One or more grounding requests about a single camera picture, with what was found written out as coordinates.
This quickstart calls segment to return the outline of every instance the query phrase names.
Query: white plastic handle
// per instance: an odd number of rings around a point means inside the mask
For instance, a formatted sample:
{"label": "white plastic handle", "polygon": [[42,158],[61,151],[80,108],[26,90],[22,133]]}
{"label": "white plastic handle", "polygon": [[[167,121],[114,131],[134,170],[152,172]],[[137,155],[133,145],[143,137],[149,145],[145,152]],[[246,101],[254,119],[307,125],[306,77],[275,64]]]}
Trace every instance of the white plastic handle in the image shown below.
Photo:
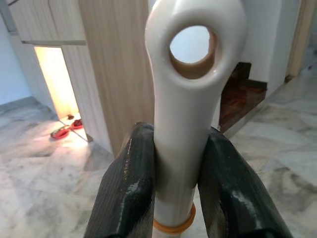
{"label": "white plastic handle", "polygon": [[[178,32],[194,25],[215,33],[217,48],[209,72],[190,80],[173,67],[169,46]],[[155,219],[165,226],[188,218],[214,109],[245,37],[240,0],[158,0],[149,16],[145,39],[155,85],[158,153]]]}

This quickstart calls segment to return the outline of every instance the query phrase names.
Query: illuminated opening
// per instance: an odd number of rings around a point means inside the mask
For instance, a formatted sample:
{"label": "illuminated opening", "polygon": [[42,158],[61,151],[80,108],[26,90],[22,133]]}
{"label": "illuminated opening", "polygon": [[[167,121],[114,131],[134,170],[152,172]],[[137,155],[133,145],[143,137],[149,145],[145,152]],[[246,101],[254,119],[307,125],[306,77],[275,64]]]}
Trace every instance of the illuminated opening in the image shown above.
{"label": "illuminated opening", "polygon": [[[34,47],[40,63],[42,73],[50,92],[57,116],[64,124],[72,124],[80,119],[73,88],[61,48],[56,47]],[[79,136],[87,140],[84,129],[75,130]]]}

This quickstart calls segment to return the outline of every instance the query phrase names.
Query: white handle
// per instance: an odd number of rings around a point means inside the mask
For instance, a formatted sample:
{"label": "white handle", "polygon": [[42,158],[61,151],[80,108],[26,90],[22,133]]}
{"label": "white handle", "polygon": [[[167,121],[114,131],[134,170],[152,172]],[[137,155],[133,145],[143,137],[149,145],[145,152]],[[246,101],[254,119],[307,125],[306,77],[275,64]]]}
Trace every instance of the white handle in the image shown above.
{"label": "white handle", "polygon": [[[201,25],[217,37],[215,61],[201,78],[178,73],[169,46],[181,30]],[[145,31],[155,85],[154,141],[158,152],[155,219],[183,224],[192,205],[201,155],[214,109],[246,36],[240,0],[158,0]]]}

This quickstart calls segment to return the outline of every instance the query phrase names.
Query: cabinet door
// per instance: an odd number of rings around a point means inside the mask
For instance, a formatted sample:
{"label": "cabinet door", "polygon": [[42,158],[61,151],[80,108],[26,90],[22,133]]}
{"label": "cabinet door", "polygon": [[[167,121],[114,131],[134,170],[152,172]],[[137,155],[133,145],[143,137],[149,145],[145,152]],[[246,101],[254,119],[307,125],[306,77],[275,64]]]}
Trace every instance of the cabinet door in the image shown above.
{"label": "cabinet door", "polygon": [[62,50],[85,131],[112,151],[88,47],[62,46]]}
{"label": "cabinet door", "polygon": [[36,100],[49,107],[55,108],[47,88],[43,73],[32,45],[22,44],[19,36],[10,36],[11,44],[20,61],[24,76]]}
{"label": "cabinet door", "polygon": [[48,0],[19,0],[9,8],[21,40],[58,40]]}
{"label": "cabinet door", "polygon": [[61,41],[84,41],[85,32],[78,0],[50,0],[57,34]]}

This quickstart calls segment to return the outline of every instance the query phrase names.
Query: handle hole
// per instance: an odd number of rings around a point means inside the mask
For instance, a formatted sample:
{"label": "handle hole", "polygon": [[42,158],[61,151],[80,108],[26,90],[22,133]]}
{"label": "handle hole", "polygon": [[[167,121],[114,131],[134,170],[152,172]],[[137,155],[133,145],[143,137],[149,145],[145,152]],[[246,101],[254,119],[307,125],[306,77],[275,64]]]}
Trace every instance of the handle hole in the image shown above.
{"label": "handle hole", "polygon": [[191,26],[180,31],[169,47],[175,70],[187,79],[206,75],[214,64],[216,35],[205,26]]}

